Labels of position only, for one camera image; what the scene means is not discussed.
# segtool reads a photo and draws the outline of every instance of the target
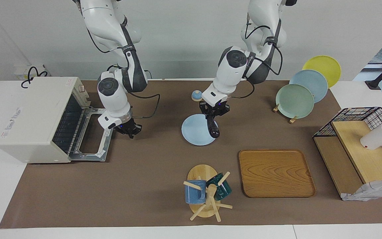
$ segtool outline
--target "plate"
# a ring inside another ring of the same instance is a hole
[[[213,142],[207,129],[206,116],[203,114],[191,115],[182,123],[182,136],[193,145],[204,146]]]
[[[304,86],[291,84],[283,86],[276,94],[278,110],[288,118],[301,119],[310,114],[315,101],[312,93]]]
[[[315,70],[297,72],[291,78],[290,84],[306,87],[312,93],[315,103],[321,101],[328,91],[328,83],[325,77]]]
[[[341,76],[341,67],[338,61],[331,56],[315,56],[308,60],[303,70],[315,70],[323,74],[328,82],[328,88],[335,85]]]

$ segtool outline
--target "green plate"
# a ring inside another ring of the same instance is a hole
[[[290,84],[282,87],[276,94],[278,110],[288,118],[304,118],[313,110],[312,93],[304,86]]]

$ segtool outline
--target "wooden board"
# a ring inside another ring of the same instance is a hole
[[[248,197],[311,197],[316,192],[299,150],[243,150],[239,162]]]
[[[360,139],[370,132],[364,121],[336,121],[332,123],[341,144],[353,162],[363,183],[382,180],[382,148],[369,150]]]
[[[355,193],[363,183],[338,137],[315,137],[314,141],[328,168],[338,194]]]

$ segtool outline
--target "wooden peg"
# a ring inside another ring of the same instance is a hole
[[[213,197],[213,196],[215,196],[216,190],[217,190],[216,185],[214,185],[214,184],[210,184],[209,187],[208,187],[208,189],[207,189],[208,197]]]
[[[195,184],[193,184],[193,183],[189,183],[189,182],[187,182],[187,181],[184,181],[184,185],[185,185],[185,186],[189,186],[189,187],[191,187],[191,188],[193,188],[193,189],[200,190],[200,191],[203,190],[200,186],[197,186],[197,185],[195,185]]]
[[[204,209],[204,207],[206,207],[206,204],[201,205],[201,207],[194,213],[194,215],[192,215],[190,220],[191,221],[194,220],[198,216],[198,214],[201,213],[201,211]]]
[[[275,108],[272,110],[273,112],[277,112],[278,111],[278,107],[279,107],[279,104],[277,104],[276,106],[275,106]]]
[[[226,178],[230,175],[231,173],[228,171],[225,173],[225,175],[220,179],[220,181],[218,182],[218,186],[221,186],[222,183],[226,180]]]
[[[216,206],[232,209],[232,205],[217,203]]]
[[[290,124],[293,124],[293,123],[296,121],[296,119],[297,119],[297,115],[294,116],[294,118],[292,118],[292,119],[289,121],[289,123],[290,123]]]
[[[214,198],[214,197],[210,197],[210,200],[211,200],[211,202],[212,202],[211,204],[212,204],[213,210],[215,211],[216,220],[217,220],[218,222],[220,222],[221,219],[220,219],[219,211],[217,210],[217,206],[216,206],[215,198]]]

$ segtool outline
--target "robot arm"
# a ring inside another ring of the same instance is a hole
[[[206,115],[208,130],[213,138],[220,135],[214,118],[229,112],[226,102],[241,78],[253,85],[262,83],[267,78],[274,50],[278,48],[279,40],[283,44],[286,38],[285,32],[280,38],[282,7],[292,6],[296,2],[297,0],[250,0],[245,32],[241,32],[249,51],[236,46],[224,50],[216,77],[202,94],[204,102],[200,103],[200,109]],[[252,30],[254,35],[247,33],[250,19],[256,25]]]
[[[147,86],[147,76],[138,59],[134,41],[126,29],[127,18],[121,13],[117,0],[73,1],[79,6],[90,33],[101,44],[114,47],[113,51],[126,59],[126,67],[103,72],[98,80],[98,94],[106,109],[98,122],[104,129],[115,128],[133,138],[142,126],[135,124],[132,118],[126,93],[143,91]]]

